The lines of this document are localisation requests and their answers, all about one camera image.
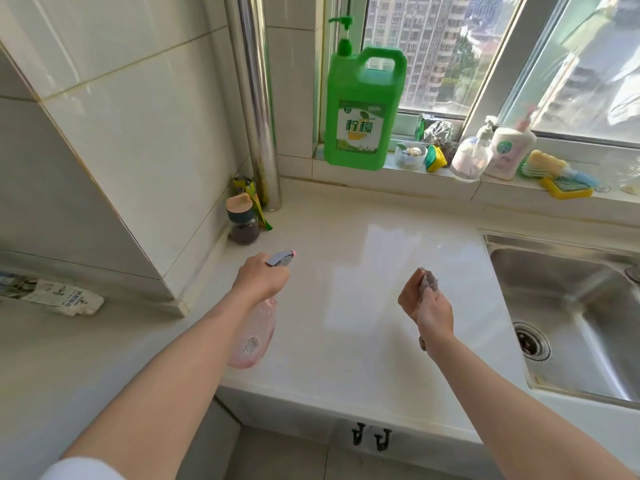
forearm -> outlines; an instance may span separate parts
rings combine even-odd
[[[450,336],[429,348],[507,480],[628,479],[612,454]]]
[[[105,461],[127,480],[175,477],[252,303],[231,291],[156,355],[65,452]]]

yellow seasoning bag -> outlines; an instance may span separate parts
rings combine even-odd
[[[260,226],[267,230],[273,229],[273,227],[271,227],[264,218],[262,206],[260,206],[260,200],[258,200],[258,195],[255,193],[255,184],[253,183],[253,180],[249,177],[245,177],[244,175],[238,175],[234,178],[234,186],[236,188],[236,192],[239,194],[247,192],[249,197],[251,197],[255,213],[258,214],[258,222],[260,223]]]

sink drain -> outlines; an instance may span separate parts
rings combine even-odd
[[[513,324],[516,337],[524,357],[532,360],[546,360],[551,355],[551,347],[544,335],[531,325],[522,322]]]

floor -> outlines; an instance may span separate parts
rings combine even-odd
[[[375,455],[242,428],[225,480],[463,480]]]

barcode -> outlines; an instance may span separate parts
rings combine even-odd
[[[245,354],[252,354],[258,347],[260,347],[260,339],[258,337],[251,337],[247,339],[244,348],[242,349]]]

